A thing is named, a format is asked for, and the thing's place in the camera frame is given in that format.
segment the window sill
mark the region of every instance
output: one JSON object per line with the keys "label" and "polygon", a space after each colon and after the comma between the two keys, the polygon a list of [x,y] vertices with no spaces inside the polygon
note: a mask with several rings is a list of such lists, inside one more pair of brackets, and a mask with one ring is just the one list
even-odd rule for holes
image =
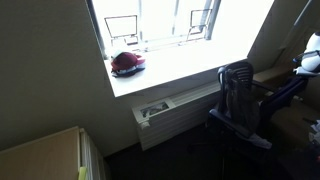
{"label": "window sill", "polygon": [[211,41],[147,52],[146,69],[126,78],[113,77],[110,61],[104,62],[114,96],[119,97],[247,58],[248,47],[233,46],[237,48]]}

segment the dark carpet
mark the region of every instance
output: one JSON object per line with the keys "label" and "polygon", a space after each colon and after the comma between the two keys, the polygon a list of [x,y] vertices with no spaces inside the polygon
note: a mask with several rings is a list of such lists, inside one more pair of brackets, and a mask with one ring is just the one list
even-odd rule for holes
{"label": "dark carpet", "polygon": [[210,140],[201,125],[147,151],[136,144],[105,160],[113,180],[292,179],[278,163],[277,153],[259,163],[248,158],[250,151],[244,156],[218,145],[194,147],[192,151],[188,148]]}

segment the white wall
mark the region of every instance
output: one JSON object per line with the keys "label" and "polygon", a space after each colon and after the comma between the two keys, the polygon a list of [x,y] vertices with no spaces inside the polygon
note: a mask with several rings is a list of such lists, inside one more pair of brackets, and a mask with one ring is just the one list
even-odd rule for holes
{"label": "white wall", "polygon": [[[276,1],[250,56],[259,69],[300,1]],[[0,1],[0,13],[0,149],[78,125],[109,155],[138,142],[132,106],[215,79],[208,71],[114,98],[84,0]]]}
{"label": "white wall", "polygon": [[[312,1],[306,13],[301,17],[299,23],[290,31],[289,44],[277,61],[278,66],[292,66],[292,59],[305,51],[310,36],[315,31],[320,31],[320,1]],[[320,110],[320,78],[310,78],[305,91],[301,93],[304,102],[313,108]]]}

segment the white radiator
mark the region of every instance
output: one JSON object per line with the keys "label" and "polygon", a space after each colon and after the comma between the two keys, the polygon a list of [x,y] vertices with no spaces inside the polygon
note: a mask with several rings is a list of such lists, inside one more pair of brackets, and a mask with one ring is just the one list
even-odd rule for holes
{"label": "white radiator", "polygon": [[143,150],[158,145],[204,121],[216,102],[218,82],[132,108]]}

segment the office chair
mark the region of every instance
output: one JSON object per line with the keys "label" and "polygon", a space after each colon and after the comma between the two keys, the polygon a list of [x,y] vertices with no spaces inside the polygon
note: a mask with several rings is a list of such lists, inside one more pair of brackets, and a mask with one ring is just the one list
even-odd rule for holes
{"label": "office chair", "polygon": [[[264,134],[272,115],[277,110],[290,106],[293,97],[304,90],[308,83],[307,77],[295,76],[283,87],[275,90],[273,87],[254,81],[253,72],[252,65],[246,61],[235,62],[219,69],[220,100],[215,108],[209,111],[209,118],[205,124],[208,134],[216,136],[216,141],[189,146],[190,151],[196,146],[210,144],[222,147],[222,178],[224,178],[224,156],[229,151],[239,152],[263,166],[268,158],[269,148],[265,148],[268,141],[260,138],[256,143],[252,143],[250,138],[260,132]],[[257,102],[251,93],[252,86],[274,93]],[[242,99],[238,97],[240,94],[235,94],[235,92],[241,93],[239,88],[242,88],[241,91],[247,90]]]}

